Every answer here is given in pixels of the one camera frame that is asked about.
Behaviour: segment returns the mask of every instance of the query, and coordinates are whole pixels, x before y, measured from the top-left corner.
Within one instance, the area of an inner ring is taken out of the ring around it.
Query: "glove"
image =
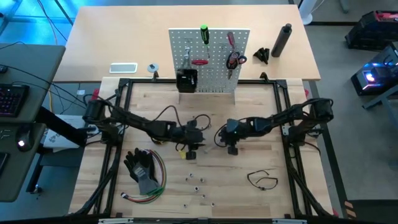
[[[152,154],[135,149],[134,155],[127,152],[124,164],[130,172],[130,177],[138,183],[140,195],[150,195],[160,189],[155,178],[155,164]]]

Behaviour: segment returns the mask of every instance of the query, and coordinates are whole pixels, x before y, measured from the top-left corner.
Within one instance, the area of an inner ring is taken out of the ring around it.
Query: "white pegboard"
[[[174,71],[182,66],[185,48],[190,47],[190,60],[209,60],[207,65],[192,68],[198,70],[198,85],[196,92],[200,93],[232,93],[238,84],[241,67],[238,65],[233,70],[231,79],[228,79],[226,60],[232,53],[232,46],[228,42],[227,33],[232,32],[235,38],[236,51],[245,55],[246,45],[249,40],[249,29],[210,29],[209,28],[209,52],[204,45],[200,29],[197,28],[173,28],[169,29],[170,44],[173,53]]]

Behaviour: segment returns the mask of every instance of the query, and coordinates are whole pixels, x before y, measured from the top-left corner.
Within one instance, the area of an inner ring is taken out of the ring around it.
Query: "colorful wires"
[[[148,195],[147,197],[143,197],[143,198],[131,197],[124,192],[121,193],[122,198],[125,198],[131,202],[136,202],[136,203],[141,203],[141,204],[151,203],[151,202],[155,201],[156,199],[158,199],[162,195],[164,189],[166,188],[166,180],[167,180],[166,166],[164,164],[164,161],[160,157],[160,155],[156,151],[148,150],[148,149],[145,149],[145,150],[152,154],[153,158],[155,158],[156,162],[158,163],[158,165],[160,167],[160,173],[161,173],[160,176],[162,179],[162,181],[160,182],[160,189],[157,190],[156,192],[152,193],[151,195]]]

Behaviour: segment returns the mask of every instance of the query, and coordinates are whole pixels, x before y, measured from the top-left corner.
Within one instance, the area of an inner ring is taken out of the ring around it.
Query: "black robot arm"
[[[105,110],[109,109],[111,116],[105,116]],[[177,144],[196,146],[204,140],[202,129],[196,128],[195,119],[183,126],[177,126],[174,121],[148,120],[124,109],[111,105],[106,100],[91,100],[87,104],[86,113],[83,116],[88,124],[94,124],[102,132],[101,141],[116,144],[121,139],[119,128],[115,123],[140,129],[155,141],[169,141]]]
[[[286,130],[290,142],[302,145],[305,135],[320,123],[327,123],[333,119],[331,99],[316,98],[307,100],[302,104],[292,105],[289,109],[268,118],[248,117],[243,119],[228,119],[220,128],[218,136],[220,141],[228,147],[228,154],[238,155],[236,143],[240,139],[249,137],[261,137],[271,132],[274,127],[302,120],[297,126],[291,126]],[[304,112],[303,108],[310,105],[310,112]]]

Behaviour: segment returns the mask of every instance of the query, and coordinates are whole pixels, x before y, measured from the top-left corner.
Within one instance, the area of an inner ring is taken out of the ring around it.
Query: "wooden table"
[[[269,64],[252,55],[272,49],[280,29],[291,23],[293,32],[279,58]],[[67,42],[55,82],[100,82],[111,76],[111,63],[136,62],[135,74],[149,77],[147,66],[159,64],[161,77],[175,78],[169,28],[248,28],[248,62],[241,78],[319,80],[320,74],[296,5],[260,6],[106,6],[81,7]]]
[[[118,78],[104,78],[100,96],[106,98],[114,94],[118,82]],[[292,104],[304,102],[302,81],[293,79],[287,83]],[[174,84],[134,84],[131,97],[130,111],[148,119],[155,118],[166,106],[175,105],[182,123],[192,119],[192,116],[205,113],[211,116],[212,127],[204,132],[206,146],[197,151],[195,161],[182,160],[174,149],[175,144],[171,142],[156,146],[146,133],[128,128],[124,136],[112,215],[122,212],[124,217],[282,218],[285,213],[293,214],[279,128],[274,128],[261,138],[249,138],[238,142],[238,156],[227,154],[225,148],[217,147],[213,142],[214,134],[225,124],[227,118],[267,117],[276,113],[271,86],[238,85],[235,93],[236,105],[233,105],[231,96],[227,94],[185,95],[178,105],[178,92]],[[166,111],[161,119],[175,121],[174,111]],[[198,125],[204,126],[206,121],[199,119]],[[165,192],[155,202],[147,205],[139,205],[120,196],[121,192],[129,195],[139,193],[137,184],[130,178],[123,163],[127,152],[136,147],[156,150],[167,167]],[[70,212],[81,208],[97,187],[104,149],[105,145],[99,143],[86,147]],[[325,210],[331,213],[319,153],[310,146],[301,147],[301,153],[308,188]],[[250,185],[246,174],[260,169],[267,169],[271,177],[279,179],[276,188],[261,191]],[[186,182],[185,178],[189,173],[193,174],[193,178]],[[201,177],[205,179],[204,183],[199,181]],[[195,186],[199,187],[199,192],[194,191]],[[105,190],[102,208],[107,193],[108,190]],[[299,202],[303,211],[303,203],[301,200]]]

